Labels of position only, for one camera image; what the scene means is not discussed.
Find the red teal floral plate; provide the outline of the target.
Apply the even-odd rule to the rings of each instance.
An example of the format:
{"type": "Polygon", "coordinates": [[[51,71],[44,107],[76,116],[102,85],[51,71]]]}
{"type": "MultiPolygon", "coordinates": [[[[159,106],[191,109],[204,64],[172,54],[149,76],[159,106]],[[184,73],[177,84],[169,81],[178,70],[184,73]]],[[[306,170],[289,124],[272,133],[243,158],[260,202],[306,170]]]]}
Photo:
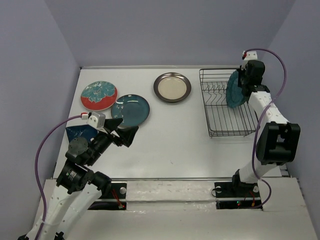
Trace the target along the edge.
{"type": "Polygon", "coordinates": [[[81,95],[82,105],[93,112],[110,108],[117,100],[118,89],[108,81],[95,81],[87,85],[81,95]]]}

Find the teal scalloped embossed plate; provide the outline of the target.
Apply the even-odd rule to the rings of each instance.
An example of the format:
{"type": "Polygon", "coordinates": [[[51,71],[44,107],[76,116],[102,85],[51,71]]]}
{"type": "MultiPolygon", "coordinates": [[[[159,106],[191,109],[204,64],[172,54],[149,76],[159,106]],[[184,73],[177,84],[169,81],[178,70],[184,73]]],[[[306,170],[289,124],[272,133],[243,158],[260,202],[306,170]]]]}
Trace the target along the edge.
{"type": "Polygon", "coordinates": [[[237,108],[246,102],[242,88],[238,87],[239,72],[235,70],[229,77],[226,87],[226,103],[229,108],[237,108]]]}

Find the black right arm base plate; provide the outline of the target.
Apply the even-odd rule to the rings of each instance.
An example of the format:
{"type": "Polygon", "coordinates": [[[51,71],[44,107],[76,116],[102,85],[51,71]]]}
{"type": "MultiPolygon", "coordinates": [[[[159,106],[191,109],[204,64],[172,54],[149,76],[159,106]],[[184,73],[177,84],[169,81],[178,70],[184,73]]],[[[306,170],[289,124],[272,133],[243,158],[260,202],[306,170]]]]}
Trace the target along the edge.
{"type": "Polygon", "coordinates": [[[261,209],[261,196],[257,184],[235,187],[232,182],[215,182],[211,195],[216,199],[217,210],[261,209]]]}

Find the brown rimmed cream plate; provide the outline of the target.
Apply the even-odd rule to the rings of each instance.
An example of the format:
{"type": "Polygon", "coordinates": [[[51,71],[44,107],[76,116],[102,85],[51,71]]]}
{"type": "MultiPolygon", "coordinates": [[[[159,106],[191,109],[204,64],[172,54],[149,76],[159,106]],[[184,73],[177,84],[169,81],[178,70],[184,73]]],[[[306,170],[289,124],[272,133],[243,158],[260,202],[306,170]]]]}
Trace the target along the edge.
{"type": "Polygon", "coordinates": [[[192,85],[184,75],[177,72],[167,72],[155,79],[153,91],[163,102],[178,103],[190,95],[192,85]]]}

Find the dark blue square plate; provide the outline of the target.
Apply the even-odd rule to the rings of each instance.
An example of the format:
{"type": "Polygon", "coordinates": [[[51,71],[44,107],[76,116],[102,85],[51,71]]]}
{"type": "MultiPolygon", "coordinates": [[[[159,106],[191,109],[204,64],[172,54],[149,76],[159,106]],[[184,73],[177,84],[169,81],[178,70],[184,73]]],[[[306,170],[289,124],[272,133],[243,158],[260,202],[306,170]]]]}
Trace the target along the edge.
{"type": "Polygon", "coordinates": [[[90,142],[99,132],[90,125],[69,126],[65,128],[65,131],[69,142],[78,137],[85,138],[90,142]]]}

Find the dark blue round plate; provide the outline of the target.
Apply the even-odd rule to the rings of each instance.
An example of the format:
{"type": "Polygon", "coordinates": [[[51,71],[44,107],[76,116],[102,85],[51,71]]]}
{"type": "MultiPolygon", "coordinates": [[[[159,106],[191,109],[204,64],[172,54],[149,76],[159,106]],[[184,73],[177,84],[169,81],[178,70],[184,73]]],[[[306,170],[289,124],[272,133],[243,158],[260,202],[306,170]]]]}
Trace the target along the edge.
{"type": "Polygon", "coordinates": [[[148,101],[140,95],[128,94],[119,97],[111,107],[113,119],[122,118],[121,128],[143,124],[150,114],[148,101]]]}

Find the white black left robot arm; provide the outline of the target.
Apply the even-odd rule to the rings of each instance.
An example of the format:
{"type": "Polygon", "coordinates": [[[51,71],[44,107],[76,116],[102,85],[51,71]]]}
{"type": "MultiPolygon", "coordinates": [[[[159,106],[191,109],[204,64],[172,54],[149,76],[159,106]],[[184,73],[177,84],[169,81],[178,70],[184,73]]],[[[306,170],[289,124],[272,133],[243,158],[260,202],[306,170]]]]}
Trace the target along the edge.
{"type": "Polygon", "coordinates": [[[138,126],[119,128],[122,118],[107,119],[97,112],[83,112],[71,119],[85,121],[98,133],[90,140],[76,137],[69,143],[66,161],[49,200],[38,184],[43,213],[32,229],[19,237],[21,240],[66,240],[89,207],[100,197],[114,192],[111,178],[89,167],[111,144],[130,147],[139,129],[138,126]]]}

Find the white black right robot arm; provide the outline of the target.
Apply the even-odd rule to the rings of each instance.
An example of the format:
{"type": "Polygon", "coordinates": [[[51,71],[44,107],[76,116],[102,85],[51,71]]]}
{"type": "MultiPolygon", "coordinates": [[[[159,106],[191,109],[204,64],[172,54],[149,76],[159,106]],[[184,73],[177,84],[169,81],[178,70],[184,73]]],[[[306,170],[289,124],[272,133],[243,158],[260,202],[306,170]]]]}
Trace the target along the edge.
{"type": "Polygon", "coordinates": [[[265,72],[262,61],[246,60],[238,72],[238,86],[258,117],[252,159],[235,172],[230,183],[231,192],[242,196],[270,170],[294,160],[301,128],[281,114],[268,87],[262,84],[265,72]]]}

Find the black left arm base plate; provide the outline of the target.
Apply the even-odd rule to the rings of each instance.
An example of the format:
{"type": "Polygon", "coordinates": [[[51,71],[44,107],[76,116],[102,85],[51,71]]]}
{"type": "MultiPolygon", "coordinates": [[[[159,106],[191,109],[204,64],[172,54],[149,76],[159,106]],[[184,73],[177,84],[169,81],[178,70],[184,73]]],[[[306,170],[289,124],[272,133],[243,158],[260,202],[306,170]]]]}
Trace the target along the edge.
{"type": "Polygon", "coordinates": [[[115,181],[111,189],[96,200],[88,209],[93,211],[125,211],[127,209],[127,183],[115,181]]]}

